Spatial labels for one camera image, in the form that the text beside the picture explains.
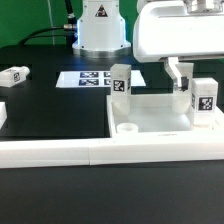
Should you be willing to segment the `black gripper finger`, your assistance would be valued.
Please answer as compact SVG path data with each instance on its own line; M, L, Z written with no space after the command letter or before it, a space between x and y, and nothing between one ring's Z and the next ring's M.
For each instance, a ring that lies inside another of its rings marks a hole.
M184 92L188 89L189 79L181 74L179 66L181 66L181 63L177 57L168 57L164 61L164 68L173 80L173 89Z

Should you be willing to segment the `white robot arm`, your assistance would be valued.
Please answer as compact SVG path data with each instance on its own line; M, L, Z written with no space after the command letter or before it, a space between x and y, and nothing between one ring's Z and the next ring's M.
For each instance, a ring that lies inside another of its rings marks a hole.
M133 54L165 63L174 88L188 89L181 60L224 57L224 0L138 0Z

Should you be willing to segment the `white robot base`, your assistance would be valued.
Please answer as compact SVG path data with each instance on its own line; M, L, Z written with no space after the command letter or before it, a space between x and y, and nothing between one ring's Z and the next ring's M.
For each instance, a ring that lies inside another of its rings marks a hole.
M83 0L83 12L77 21L75 55L112 58L128 54L126 22L120 15L119 0Z

